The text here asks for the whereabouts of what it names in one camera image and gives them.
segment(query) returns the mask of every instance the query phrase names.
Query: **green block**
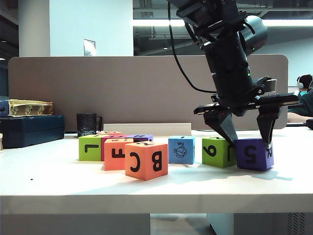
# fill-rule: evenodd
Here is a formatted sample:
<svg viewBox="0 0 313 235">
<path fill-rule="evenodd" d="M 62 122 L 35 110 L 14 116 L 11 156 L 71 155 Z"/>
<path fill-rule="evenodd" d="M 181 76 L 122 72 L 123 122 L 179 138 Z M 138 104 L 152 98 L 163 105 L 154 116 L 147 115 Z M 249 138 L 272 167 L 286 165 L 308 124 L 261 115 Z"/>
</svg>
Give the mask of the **green block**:
<svg viewBox="0 0 313 235">
<path fill-rule="evenodd" d="M 202 164 L 220 168 L 236 165 L 235 148 L 223 138 L 202 138 Z"/>
<path fill-rule="evenodd" d="M 101 138 L 103 135 L 87 135 L 78 138 L 80 161 L 101 161 Z"/>
</svg>

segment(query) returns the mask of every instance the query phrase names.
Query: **headphones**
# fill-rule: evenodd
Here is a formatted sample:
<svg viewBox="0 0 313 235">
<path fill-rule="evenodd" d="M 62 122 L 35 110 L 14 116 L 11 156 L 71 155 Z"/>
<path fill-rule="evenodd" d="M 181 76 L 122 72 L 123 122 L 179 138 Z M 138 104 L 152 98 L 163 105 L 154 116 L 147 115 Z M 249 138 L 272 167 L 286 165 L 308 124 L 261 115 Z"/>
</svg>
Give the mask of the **headphones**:
<svg viewBox="0 0 313 235">
<path fill-rule="evenodd" d="M 297 83 L 298 83 L 298 88 L 299 88 L 299 89 L 302 89 L 302 88 L 304 88 L 304 85 L 303 85 L 302 82 L 299 82 L 300 77 L 297 78 Z"/>
</svg>

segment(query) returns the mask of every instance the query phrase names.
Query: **desk divider panel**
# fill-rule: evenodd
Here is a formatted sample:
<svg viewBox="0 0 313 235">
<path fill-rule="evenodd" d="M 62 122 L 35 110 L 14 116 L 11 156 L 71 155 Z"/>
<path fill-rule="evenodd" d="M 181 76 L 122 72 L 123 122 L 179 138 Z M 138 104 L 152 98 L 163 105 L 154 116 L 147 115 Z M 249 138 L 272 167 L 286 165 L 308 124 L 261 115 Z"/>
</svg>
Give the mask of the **desk divider panel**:
<svg viewBox="0 0 313 235">
<path fill-rule="evenodd" d="M 199 88 L 215 90 L 206 58 L 179 56 L 186 74 Z M 251 55 L 253 78 L 278 80 L 277 92 L 288 89 L 288 60 L 284 55 Z M 15 57 L 9 62 L 12 99 L 52 101 L 54 113 L 65 116 L 66 130 L 76 130 L 76 113 L 97 113 L 105 123 L 192 123 L 209 129 L 193 114 L 212 103 L 210 94 L 193 90 L 173 56 L 134 57 Z M 236 129 L 258 129 L 258 111 L 235 117 Z M 287 124 L 287 109 L 275 128 Z"/>
</svg>

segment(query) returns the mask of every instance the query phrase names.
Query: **floor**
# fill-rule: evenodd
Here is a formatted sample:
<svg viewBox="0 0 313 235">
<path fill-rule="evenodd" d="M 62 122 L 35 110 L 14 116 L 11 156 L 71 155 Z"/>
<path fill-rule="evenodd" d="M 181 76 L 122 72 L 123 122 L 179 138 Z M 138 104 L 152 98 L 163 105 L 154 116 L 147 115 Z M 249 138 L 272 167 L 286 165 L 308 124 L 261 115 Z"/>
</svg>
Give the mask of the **floor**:
<svg viewBox="0 0 313 235">
<path fill-rule="evenodd" d="M 206 214 L 151 214 L 151 235 L 216 235 Z"/>
</svg>

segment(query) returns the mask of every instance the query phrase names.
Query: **toy block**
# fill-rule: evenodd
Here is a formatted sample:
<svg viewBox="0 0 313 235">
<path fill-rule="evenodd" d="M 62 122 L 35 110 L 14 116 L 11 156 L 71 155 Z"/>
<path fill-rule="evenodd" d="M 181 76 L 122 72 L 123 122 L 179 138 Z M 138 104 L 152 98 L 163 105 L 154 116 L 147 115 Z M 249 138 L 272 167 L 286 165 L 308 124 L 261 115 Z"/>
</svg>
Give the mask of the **toy block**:
<svg viewBox="0 0 313 235">
<path fill-rule="evenodd" d="M 133 138 L 134 143 L 143 141 L 153 141 L 153 135 L 146 134 L 128 135 L 127 138 Z"/>
<path fill-rule="evenodd" d="M 267 149 L 262 139 L 236 140 L 235 146 L 239 168 L 267 170 L 274 165 L 273 146 Z"/>
<path fill-rule="evenodd" d="M 166 175 L 167 144 L 144 141 L 125 145 L 125 174 L 144 181 Z"/>
<path fill-rule="evenodd" d="M 223 138 L 203 138 L 202 164 L 220 168 L 236 165 L 235 149 Z"/>
<path fill-rule="evenodd" d="M 124 139 L 126 138 L 127 135 L 123 135 L 123 134 L 114 134 L 114 135 L 105 135 L 103 136 L 103 138 L 101 139 L 101 161 L 103 162 L 105 160 L 105 154 L 104 154 L 104 142 L 107 139 Z"/>
<path fill-rule="evenodd" d="M 2 153 L 2 152 L 3 152 L 2 137 L 3 137 L 3 134 L 2 134 L 2 133 L 0 133 L 0 153 Z"/>
<path fill-rule="evenodd" d="M 120 135 L 122 132 L 120 131 L 98 131 L 97 135 Z"/>
<path fill-rule="evenodd" d="M 104 170 L 125 169 L 125 144 L 133 143 L 133 139 L 107 139 L 104 142 Z"/>
<path fill-rule="evenodd" d="M 78 138 L 80 161 L 101 160 L 101 138 L 103 135 L 87 135 Z"/>
<path fill-rule="evenodd" d="M 171 136 L 168 139 L 168 163 L 193 164 L 195 139 L 193 136 Z"/>
</svg>

